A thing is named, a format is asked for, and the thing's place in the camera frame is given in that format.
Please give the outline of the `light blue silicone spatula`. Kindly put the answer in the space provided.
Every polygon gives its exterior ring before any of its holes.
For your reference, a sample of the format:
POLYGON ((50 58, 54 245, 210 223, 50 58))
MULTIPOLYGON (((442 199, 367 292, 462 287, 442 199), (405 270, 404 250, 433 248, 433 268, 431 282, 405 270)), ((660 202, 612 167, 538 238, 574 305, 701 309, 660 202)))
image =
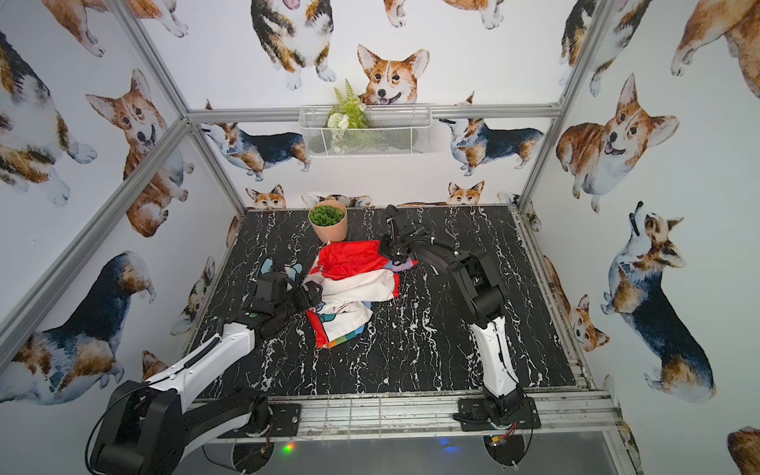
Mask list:
POLYGON ((268 256, 259 267, 259 275, 262 276, 271 272, 284 272, 290 279, 299 282, 303 273, 303 265, 300 263, 284 264, 272 256, 268 256))

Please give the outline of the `green fern with flower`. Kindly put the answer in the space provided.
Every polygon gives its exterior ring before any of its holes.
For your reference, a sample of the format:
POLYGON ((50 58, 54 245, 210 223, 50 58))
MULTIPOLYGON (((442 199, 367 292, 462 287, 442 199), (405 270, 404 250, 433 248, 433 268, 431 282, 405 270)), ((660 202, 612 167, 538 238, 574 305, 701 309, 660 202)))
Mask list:
POLYGON ((370 134, 365 115, 366 105, 355 93, 348 80, 342 92, 334 88, 336 104, 328 114, 326 127, 332 136, 332 148, 337 154, 357 152, 370 145, 370 134))

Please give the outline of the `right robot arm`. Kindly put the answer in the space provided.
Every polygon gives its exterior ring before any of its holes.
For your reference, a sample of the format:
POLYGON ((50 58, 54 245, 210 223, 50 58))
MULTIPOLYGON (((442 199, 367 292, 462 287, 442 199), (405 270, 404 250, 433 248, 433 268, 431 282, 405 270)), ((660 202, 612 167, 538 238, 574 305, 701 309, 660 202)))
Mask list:
POLYGON ((390 231, 379 245, 379 254, 395 263, 409 259, 431 265, 448 278, 456 314, 475 336, 483 367, 484 411, 475 420, 496 428, 515 426, 528 401, 515 376, 506 333, 507 286, 496 261, 484 249, 467 251, 437 239, 426 226, 415 227, 393 205, 385 209, 390 231))

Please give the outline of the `beige plant pot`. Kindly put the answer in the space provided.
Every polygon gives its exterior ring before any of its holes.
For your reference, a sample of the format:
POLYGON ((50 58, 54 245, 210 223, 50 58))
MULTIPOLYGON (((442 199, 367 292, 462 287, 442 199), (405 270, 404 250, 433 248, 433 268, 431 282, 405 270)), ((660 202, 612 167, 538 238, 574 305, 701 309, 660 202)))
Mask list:
POLYGON ((348 236, 348 209, 336 200, 326 200, 313 207, 309 223, 323 243, 338 243, 348 236))

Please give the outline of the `aluminium front rail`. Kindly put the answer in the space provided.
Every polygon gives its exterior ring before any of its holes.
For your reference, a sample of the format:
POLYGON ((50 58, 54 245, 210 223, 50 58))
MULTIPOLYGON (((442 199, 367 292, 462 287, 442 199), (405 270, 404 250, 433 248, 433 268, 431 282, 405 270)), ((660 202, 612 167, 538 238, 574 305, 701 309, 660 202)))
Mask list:
POLYGON ((276 418, 274 429, 252 431, 223 426, 206 443, 294 443, 295 441, 362 441, 362 439, 416 439, 417 437, 466 437, 502 435, 514 428, 524 433, 580 433, 615 431, 621 423, 619 410, 609 393, 530 393, 530 415, 519 413, 504 427, 488 423, 463 429, 454 417, 471 417, 466 402, 479 406, 472 392, 419 393, 412 395, 359 395, 272 397, 269 405, 276 418))

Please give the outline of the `green succulent plant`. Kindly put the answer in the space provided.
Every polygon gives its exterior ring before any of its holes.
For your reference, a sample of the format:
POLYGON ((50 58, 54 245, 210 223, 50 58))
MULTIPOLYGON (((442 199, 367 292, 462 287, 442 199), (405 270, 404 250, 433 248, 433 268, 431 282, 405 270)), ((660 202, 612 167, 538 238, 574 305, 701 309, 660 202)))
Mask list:
POLYGON ((309 215, 310 222, 321 228, 328 228, 338 225, 346 217, 346 212, 334 206, 315 207, 309 215))

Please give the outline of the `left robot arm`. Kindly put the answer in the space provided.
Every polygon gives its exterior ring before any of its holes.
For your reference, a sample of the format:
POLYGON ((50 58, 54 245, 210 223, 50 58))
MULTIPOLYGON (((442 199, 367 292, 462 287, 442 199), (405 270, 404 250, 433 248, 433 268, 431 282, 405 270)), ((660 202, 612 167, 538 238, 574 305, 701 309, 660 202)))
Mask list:
POLYGON ((170 474, 188 454, 221 435, 296 435, 301 408, 271 406, 265 393, 232 390, 197 405, 230 366, 274 338, 322 300, 322 287, 284 271, 264 273, 239 311, 207 342, 144 382, 127 381, 91 431, 84 461, 92 474, 170 474))

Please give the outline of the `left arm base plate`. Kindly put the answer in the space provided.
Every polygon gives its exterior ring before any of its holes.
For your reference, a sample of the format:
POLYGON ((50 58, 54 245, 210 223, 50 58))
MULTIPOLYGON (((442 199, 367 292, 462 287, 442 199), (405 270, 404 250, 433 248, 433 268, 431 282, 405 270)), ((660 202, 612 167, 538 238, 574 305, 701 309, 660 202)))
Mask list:
POLYGON ((251 420, 238 429, 232 429, 219 436, 219 439, 243 439, 253 437, 296 437, 299 431, 301 413, 300 404, 274 404, 267 407, 267 415, 258 411, 251 420))

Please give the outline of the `rainbow hooded kids jacket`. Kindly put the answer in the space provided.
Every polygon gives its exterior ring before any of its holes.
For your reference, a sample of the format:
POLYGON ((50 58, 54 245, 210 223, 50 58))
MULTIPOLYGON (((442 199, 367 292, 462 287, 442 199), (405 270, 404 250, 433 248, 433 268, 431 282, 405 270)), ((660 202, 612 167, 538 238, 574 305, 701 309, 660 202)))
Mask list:
POLYGON ((322 288, 321 301, 307 311, 318 348, 333 348, 363 333, 373 303, 399 296, 403 271, 416 266, 383 257, 379 241, 344 241, 323 247, 305 282, 322 288))

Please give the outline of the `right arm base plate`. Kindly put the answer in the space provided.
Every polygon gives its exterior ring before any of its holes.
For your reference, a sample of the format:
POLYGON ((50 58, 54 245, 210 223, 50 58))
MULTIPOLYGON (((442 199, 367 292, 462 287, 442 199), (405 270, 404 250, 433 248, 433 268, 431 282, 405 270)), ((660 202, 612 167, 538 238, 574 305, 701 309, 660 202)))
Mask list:
POLYGON ((536 409, 534 398, 521 397, 515 401, 492 399, 459 399, 453 419, 460 423, 463 431, 506 431, 512 426, 517 429, 540 429, 542 422, 536 409))

